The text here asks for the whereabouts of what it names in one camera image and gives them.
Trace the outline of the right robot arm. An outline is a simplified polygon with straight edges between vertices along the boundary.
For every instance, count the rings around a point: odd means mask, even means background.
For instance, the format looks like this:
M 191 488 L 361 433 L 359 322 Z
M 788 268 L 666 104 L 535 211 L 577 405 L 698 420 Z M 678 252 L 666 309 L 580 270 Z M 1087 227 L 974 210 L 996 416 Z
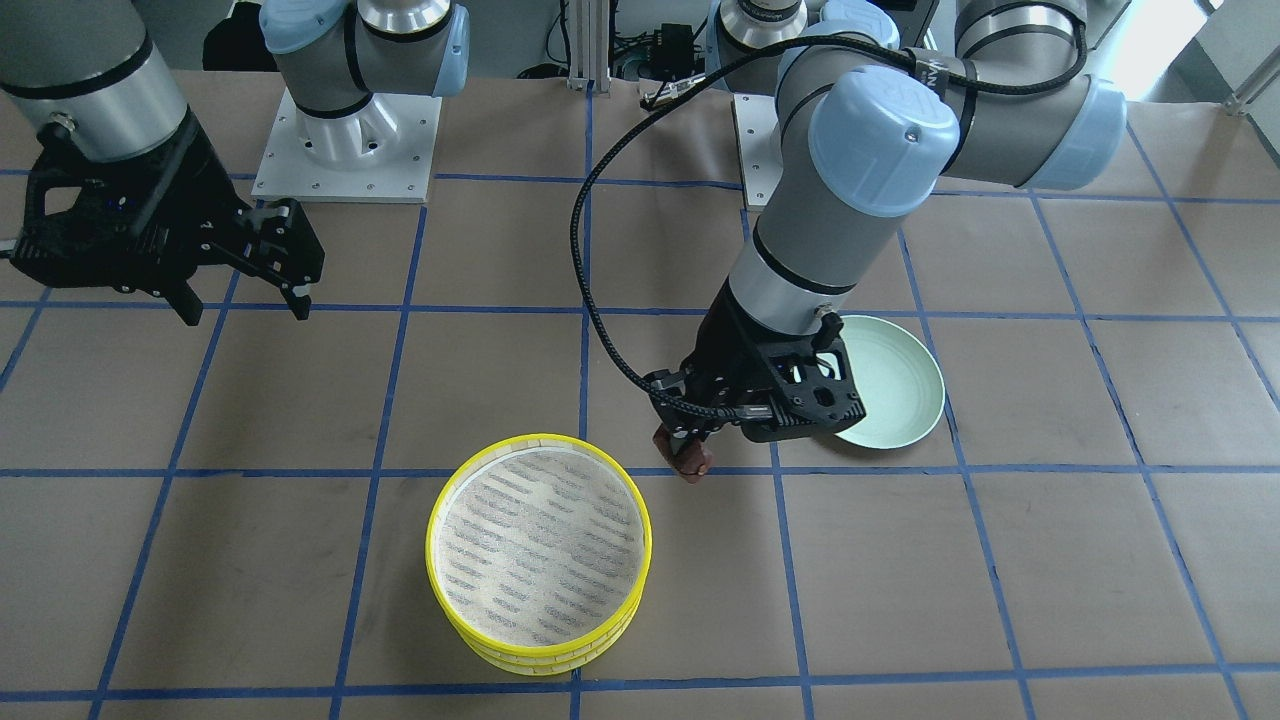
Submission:
M 3 94 L 42 150 L 3 258 L 54 290 L 147 293 L 189 325 L 204 313 L 189 278 L 230 266 L 306 319 L 325 252 L 303 201 L 425 199 L 470 17 L 457 1 L 266 1 L 257 23 L 285 82 L 261 208 L 236 192 L 132 3 L 5 1 Z

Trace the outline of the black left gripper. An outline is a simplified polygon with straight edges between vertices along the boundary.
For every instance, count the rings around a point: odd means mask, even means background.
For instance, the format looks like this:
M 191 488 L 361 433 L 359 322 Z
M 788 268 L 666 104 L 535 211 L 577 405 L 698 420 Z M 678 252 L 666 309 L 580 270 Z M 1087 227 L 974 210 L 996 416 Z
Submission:
M 659 369 L 644 377 L 666 398 L 703 407 L 749 409 L 735 420 L 756 443 L 840 433 L 867 418 L 855 384 L 849 350 L 835 310 L 809 313 L 813 333 L 790 336 L 753 319 L 722 286 L 698 329 L 692 352 L 680 370 Z M 707 441 L 727 421 L 699 416 L 671 402 L 652 405 L 673 436 Z

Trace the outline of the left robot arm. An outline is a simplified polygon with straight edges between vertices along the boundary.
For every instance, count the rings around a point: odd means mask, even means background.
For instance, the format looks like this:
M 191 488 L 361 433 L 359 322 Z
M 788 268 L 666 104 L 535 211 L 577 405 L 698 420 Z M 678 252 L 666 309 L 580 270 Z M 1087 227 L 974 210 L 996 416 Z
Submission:
M 932 356 L 896 325 L 850 331 L 841 307 L 943 177 L 1078 190 L 1126 124 L 1087 74 L 1084 1 L 961 1 L 952 55 L 901 47 L 869 1 L 828 1 L 791 31 L 772 94 L 777 186 L 673 370 L 643 378 L 654 441 L 687 477 L 727 425 L 756 443 L 841 436 L 911 445 L 940 419 Z M 805 40 L 800 47 L 797 41 Z

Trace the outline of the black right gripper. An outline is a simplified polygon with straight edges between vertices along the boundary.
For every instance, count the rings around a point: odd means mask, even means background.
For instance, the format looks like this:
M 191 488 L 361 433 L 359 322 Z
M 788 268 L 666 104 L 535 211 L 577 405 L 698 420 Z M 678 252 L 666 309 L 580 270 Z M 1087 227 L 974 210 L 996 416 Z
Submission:
M 3 247 L 15 269 L 51 288 L 143 291 L 196 327 L 204 301 L 189 278 L 224 265 L 269 283 L 308 319 L 325 251 L 303 205 L 242 201 L 192 111 L 159 146 L 119 161 L 91 161 L 65 117 L 51 115 L 37 137 L 22 227 Z

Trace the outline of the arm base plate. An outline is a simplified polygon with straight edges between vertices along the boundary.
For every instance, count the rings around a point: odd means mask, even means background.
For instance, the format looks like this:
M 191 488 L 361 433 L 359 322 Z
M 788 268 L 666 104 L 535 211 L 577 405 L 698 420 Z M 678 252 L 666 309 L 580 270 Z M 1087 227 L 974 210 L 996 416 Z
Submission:
M 783 174 L 774 99 L 736 94 L 732 99 L 742 196 L 749 211 L 763 211 Z
M 424 204 L 442 100 L 375 94 L 352 115 L 323 119 L 283 94 L 253 182 L 262 201 Z

